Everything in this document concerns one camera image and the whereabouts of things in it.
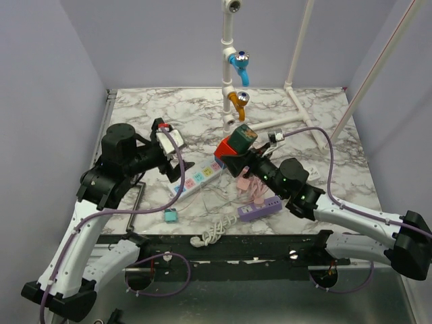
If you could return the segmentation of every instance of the white cable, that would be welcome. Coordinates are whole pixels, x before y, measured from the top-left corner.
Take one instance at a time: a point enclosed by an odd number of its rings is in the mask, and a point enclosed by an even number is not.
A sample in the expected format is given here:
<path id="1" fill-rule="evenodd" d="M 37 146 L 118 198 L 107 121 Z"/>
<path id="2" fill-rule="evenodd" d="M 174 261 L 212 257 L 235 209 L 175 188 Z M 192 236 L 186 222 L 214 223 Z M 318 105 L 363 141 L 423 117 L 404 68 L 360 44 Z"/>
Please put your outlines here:
<path id="1" fill-rule="evenodd" d="M 214 244 L 225 234 L 226 230 L 236 222 L 237 217 L 235 215 L 224 215 L 219 221 L 216 221 L 209 230 L 202 233 L 202 238 L 198 236 L 191 238 L 190 244 L 195 248 Z"/>

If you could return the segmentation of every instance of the white wall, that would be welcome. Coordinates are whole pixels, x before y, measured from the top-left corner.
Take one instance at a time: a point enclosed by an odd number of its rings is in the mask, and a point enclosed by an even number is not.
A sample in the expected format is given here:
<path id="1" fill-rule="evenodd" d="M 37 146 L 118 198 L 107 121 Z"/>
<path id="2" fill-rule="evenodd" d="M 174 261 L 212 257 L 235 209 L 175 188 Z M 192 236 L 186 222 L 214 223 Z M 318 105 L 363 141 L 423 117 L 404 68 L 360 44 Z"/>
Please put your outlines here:
<path id="1" fill-rule="evenodd" d="M 20 292 L 69 223 L 106 91 L 58 0 L 3 0 L 0 44 L 0 322 L 36 323 Z"/>
<path id="2" fill-rule="evenodd" d="M 221 0 L 61 2 L 107 87 L 220 86 Z M 305 0 L 243 2 L 234 42 L 250 85 L 282 87 Z M 295 86 L 347 86 L 394 3 L 316 1 Z"/>
<path id="3" fill-rule="evenodd" d="M 348 88 L 351 99 L 409 0 L 398 0 Z M 354 114 L 385 211 L 420 213 L 432 227 L 432 0 L 426 0 Z M 432 323 L 432 277 L 412 282 L 417 306 Z"/>

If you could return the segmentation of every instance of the marble tabletop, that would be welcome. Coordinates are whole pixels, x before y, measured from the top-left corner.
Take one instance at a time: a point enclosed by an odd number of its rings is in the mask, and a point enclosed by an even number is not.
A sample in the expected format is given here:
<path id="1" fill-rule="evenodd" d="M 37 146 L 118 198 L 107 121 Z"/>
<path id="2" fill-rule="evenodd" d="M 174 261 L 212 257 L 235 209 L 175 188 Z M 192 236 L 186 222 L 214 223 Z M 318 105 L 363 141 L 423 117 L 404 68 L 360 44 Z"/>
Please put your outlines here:
<path id="1" fill-rule="evenodd" d="M 250 102 L 246 106 L 247 124 L 274 120 L 297 112 L 284 89 L 247 89 L 247 91 L 250 94 Z M 348 105 L 341 88 L 295 89 L 295 92 L 311 114 L 314 124 L 329 133 L 335 128 Z M 188 147 L 183 151 L 184 159 L 197 163 L 212 157 L 221 140 L 221 110 L 220 88 L 119 90 L 111 124 L 129 123 L 137 132 L 148 138 L 153 120 L 162 117 L 179 129 L 186 139 Z M 285 131 L 302 127 L 305 127 L 302 122 L 282 126 Z M 264 143 L 269 130 L 258 131 L 257 142 Z M 305 167 L 316 167 L 321 177 L 311 184 L 325 189 L 329 171 L 329 154 L 324 155 L 320 152 L 308 132 L 289 137 L 286 144 L 274 152 L 272 161 L 279 165 L 289 157 L 297 158 Z M 146 173 L 143 181 L 146 182 L 147 187 L 140 202 L 141 209 L 159 207 L 169 201 L 169 191 L 166 187 L 168 180 L 164 175 L 159 174 L 157 170 L 152 170 Z M 226 171 L 212 185 L 214 186 L 209 186 L 209 189 L 202 190 L 174 205 L 180 210 L 177 223 L 166 223 L 163 213 L 137 215 L 134 222 L 135 232 L 201 234 L 222 215 L 228 213 L 237 215 L 237 208 L 245 204 L 239 203 L 243 197 L 237 197 L 236 180 Z M 335 144 L 335 169 L 331 187 L 333 194 L 344 200 L 380 210 L 367 160 L 352 119 Z M 132 209 L 137 194 L 138 189 L 130 190 L 119 208 Z M 268 191 L 265 197 L 273 195 Z M 128 219 L 129 215 L 114 215 L 103 233 L 125 233 Z M 283 209 L 274 215 L 252 222 L 245 223 L 238 220 L 228 229 L 227 234 L 315 234 L 324 229 L 346 232 L 345 229 L 333 224 L 299 219 L 287 209 Z"/>

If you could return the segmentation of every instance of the white pole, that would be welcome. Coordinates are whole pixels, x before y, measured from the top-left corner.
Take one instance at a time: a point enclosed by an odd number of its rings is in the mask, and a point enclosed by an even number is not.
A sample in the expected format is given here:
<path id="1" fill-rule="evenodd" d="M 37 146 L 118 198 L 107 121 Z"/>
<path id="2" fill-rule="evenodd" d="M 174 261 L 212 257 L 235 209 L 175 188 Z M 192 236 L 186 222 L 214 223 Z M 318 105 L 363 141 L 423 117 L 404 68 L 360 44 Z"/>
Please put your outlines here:
<path id="1" fill-rule="evenodd" d="M 292 87 L 289 86 L 286 88 L 286 90 L 287 90 L 288 94 L 290 95 L 291 99 L 293 100 L 293 102 L 296 104 L 300 114 L 302 115 L 302 119 L 303 119 L 304 123 L 308 127 L 313 127 L 314 124 L 311 120 L 311 117 L 309 116 L 306 109 L 303 107 L 300 100 L 298 100 L 298 97 L 296 96 L 296 94 L 292 90 Z M 315 141 L 317 142 L 319 150 L 324 153 L 325 152 L 325 143 L 324 143 L 323 139 L 321 138 L 321 133 L 319 133 L 319 131 L 317 131 L 317 130 L 312 130 L 310 132 L 311 132 L 313 138 L 315 139 Z"/>
<path id="2" fill-rule="evenodd" d="M 234 17 L 232 13 L 223 13 L 223 32 L 222 32 L 222 52 L 225 49 L 232 47 L 233 39 L 233 27 L 234 27 Z M 232 79 L 231 79 L 231 66 L 227 59 L 225 59 L 224 54 L 222 53 L 222 93 L 223 93 L 223 111 L 222 111 L 222 122 L 224 116 L 228 116 L 231 114 L 231 101 L 228 99 L 225 92 L 228 88 L 232 87 Z M 230 125 L 228 123 L 223 122 L 223 137 L 227 137 L 231 134 Z"/>
<path id="3" fill-rule="evenodd" d="M 401 20 L 399 21 L 399 24 L 396 26 L 396 29 L 391 34 L 390 39 L 387 41 L 387 44 L 384 46 L 375 64 L 367 74 L 366 78 L 364 79 L 357 93 L 352 98 L 347 110 L 345 111 L 344 116 L 341 118 L 339 124 L 336 126 L 336 129 L 331 135 L 332 142 L 335 142 L 338 139 L 338 136 L 340 135 L 341 131 L 344 129 L 346 123 L 348 123 L 348 120 L 355 112 L 356 108 L 358 107 L 358 104 L 361 102 L 366 92 L 371 87 L 372 83 L 375 81 L 378 73 L 382 70 L 385 62 L 389 58 L 390 54 L 392 54 L 393 50 L 395 49 L 396 45 L 401 39 L 401 36 L 410 25 L 412 19 L 414 18 L 415 14 L 419 11 L 419 8 L 423 3 L 424 0 L 411 1 L 411 4 L 408 6 L 408 9 L 405 11 L 405 14 L 402 16 Z"/>
<path id="4" fill-rule="evenodd" d="M 298 33 L 296 48 L 294 49 L 294 55 L 292 56 L 292 62 L 290 67 L 290 73 L 285 82 L 285 87 L 292 86 L 292 78 L 296 72 L 298 58 L 300 57 L 300 52 L 302 51 L 304 37 L 306 36 L 306 31 L 308 30 L 309 20 L 311 19 L 312 8 L 315 0 L 307 0 L 306 7 L 304 9 L 304 15 L 302 20 L 302 25 L 300 27 L 300 32 Z"/>
<path id="5" fill-rule="evenodd" d="M 289 117 L 285 117 L 285 118 L 279 118 L 277 120 L 264 121 L 262 123 L 255 124 L 255 125 L 249 125 L 249 126 L 252 130 L 263 130 L 265 128 L 278 126 L 278 125 L 284 125 L 286 123 L 291 123 L 291 122 L 299 122 L 301 120 L 303 120 L 303 115 L 301 113 L 297 113 L 293 116 L 289 116 Z"/>

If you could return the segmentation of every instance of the faucet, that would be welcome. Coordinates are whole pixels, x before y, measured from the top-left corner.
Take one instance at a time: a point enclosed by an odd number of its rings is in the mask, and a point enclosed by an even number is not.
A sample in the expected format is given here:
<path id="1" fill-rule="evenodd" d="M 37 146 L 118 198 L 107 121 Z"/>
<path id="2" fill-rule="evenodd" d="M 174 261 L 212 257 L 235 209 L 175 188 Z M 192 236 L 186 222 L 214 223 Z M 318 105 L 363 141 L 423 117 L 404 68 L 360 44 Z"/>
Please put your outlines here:
<path id="1" fill-rule="evenodd" d="M 240 122 L 244 122 L 245 114 L 244 114 L 244 106 L 249 102 L 249 94 L 244 91 L 237 92 L 231 92 L 228 95 L 228 98 L 234 105 L 234 108 L 236 108 L 236 111 L 238 112 L 238 120 Z"/>
<path id="2" fill-rule="evenodd" d="M 242 79 L 243 86 L 249 86 L 248 72 L 246 72 L 246 66 L 249 64 L 249 54 L 245 51 L 239 51 L 235 54 L 231 54 L 228 61 L 234 66 L 237 74 Z"/>

